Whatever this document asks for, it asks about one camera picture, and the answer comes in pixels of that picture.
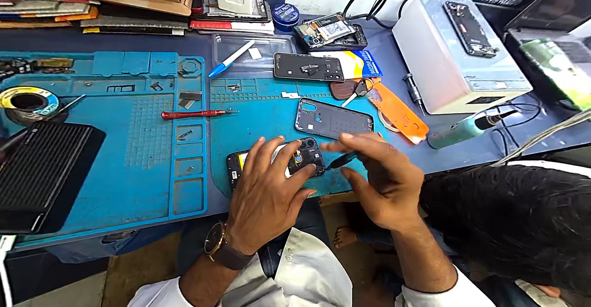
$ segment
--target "clear plastic tray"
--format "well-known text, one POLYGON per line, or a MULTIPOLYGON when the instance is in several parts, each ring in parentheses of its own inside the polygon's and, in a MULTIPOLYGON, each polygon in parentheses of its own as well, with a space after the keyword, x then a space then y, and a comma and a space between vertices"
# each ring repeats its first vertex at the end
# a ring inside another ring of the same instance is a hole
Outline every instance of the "clear plastic tray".
POLYGON ((255 39, 252 47, 258 48, 261 58, 254 60, 246 51, 219 77, 273 77, 273 55, 276 52, 296 53, 296 42, 291 35, 258 35, 258 34, 213 34, 213 62, 215 67, 240 47, 255 39))

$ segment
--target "white sleeve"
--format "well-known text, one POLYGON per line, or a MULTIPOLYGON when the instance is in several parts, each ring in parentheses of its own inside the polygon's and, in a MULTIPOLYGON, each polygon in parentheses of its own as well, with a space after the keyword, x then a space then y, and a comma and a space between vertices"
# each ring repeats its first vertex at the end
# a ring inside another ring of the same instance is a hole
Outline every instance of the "white sleeve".
POLYGON ((142 286, 127 307, 193 307, 181 293, 179 278, 142 286))
POLYGON ((495 307, 464 274, 456 268, 457 282, 443 293, 423 293, 403 286, 395 307, 495 307))

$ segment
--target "watch face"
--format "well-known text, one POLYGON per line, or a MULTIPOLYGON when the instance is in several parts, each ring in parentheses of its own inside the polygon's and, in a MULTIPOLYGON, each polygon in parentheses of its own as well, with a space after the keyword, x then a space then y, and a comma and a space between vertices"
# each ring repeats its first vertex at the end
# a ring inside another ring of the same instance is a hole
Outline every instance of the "watch face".
POLYGON ((219 248, 222 239, 223 223, 214 225, 205 239, 205 253, 211 254, 219 248))

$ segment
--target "blue silicone repair mat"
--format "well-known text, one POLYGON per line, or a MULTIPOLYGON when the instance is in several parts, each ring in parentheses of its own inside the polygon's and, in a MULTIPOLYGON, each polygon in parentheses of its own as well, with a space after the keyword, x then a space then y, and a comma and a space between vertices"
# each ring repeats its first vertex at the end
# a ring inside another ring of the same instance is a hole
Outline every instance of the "blue silicone repair mat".
MULTIPOLYGON (((227 197, 231 196, 230 182, 226 167, 227 155, 250 149, 255 141, 264 136, 267 139, 283 135, 287 141, 312 136, 318 143, 331 142, 331 139, 306 134, 296 130, 296 112, 299 99, 282 98, 281 92, 297 92, 301 97, 311 98, 333 105, 344 100, 332 97, 327 82, 288 80, 288 79, 214 79, 210 80, 211 109, 239 111, 211 118, 211 174, 216 187, 227 197), (233 92, 226 86, 239 84, 240 90, 233 92)), ((347 108, 371 114, 375 131, 386 135, 385 127, 377 117, 377 109, 367 98, 353 100, 347 108)), ((340 154, 323 153, 328 166, 340 154)), ((363 175, 367 171, 360 161, 348 164, 363 175)), ((351 190, 349 182, 339 170, 328 170, 322 176, 311 178, 305 185, 318 191, 316 196, 351 190)))
MULTIPOLYGON (((63 228, 22 236, 17 248, 206 212, 205 119, 160 117, 161 111, 187 111, 178 106, 179 90, 203 91, 207 98, 203 58, 150 52, 0 52, 1 60, 14 57, 74 59, 75 73, 16 75, 0 83, 0 89, 40 87, 63 103, 86 94, 66 121, 107 134, 63 228), (192 133, 177 141, 187 131, 192 133)), ((190 111, 202 109, 203 100, 190 111)), ((9 134, 23 128, 9 120, 4 109, 0 122, 9 134)))

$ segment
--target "bare foot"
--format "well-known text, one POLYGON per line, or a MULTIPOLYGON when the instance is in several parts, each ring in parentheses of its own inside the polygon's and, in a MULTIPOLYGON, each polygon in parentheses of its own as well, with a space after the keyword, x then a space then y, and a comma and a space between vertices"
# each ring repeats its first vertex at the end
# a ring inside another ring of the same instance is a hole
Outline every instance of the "bare foot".
POLYGON ((355 235, 350 227, 339 227, 336 229, 335 240, 333 241, 336 249, 343 248, 356 241, 357 235, 355 235))

